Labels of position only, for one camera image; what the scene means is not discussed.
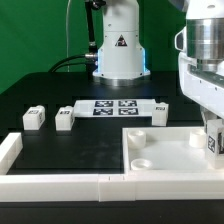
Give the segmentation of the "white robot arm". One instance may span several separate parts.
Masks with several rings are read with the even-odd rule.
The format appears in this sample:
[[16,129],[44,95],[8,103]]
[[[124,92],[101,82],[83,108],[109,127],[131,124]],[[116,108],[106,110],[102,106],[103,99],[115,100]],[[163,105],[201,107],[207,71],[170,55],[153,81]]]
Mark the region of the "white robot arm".
[[[224,119],[224,0],[168,0],[186,14],[175,35],[183,94]],[[112,85],[150,73],[139,43],[137,0],[105,0],[104,41],[93,76]]]

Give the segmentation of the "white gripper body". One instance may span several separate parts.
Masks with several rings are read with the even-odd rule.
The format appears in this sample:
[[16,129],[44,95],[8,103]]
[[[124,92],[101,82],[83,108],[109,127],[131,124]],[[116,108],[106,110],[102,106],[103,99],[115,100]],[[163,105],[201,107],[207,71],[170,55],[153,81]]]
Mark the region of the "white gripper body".
[[186,28],[175,36],[179,50],[178,67],[182,93],[201,107],[224,119],[224,60],[217,64],[216,72],[197,68],[197,60],[187,56]]

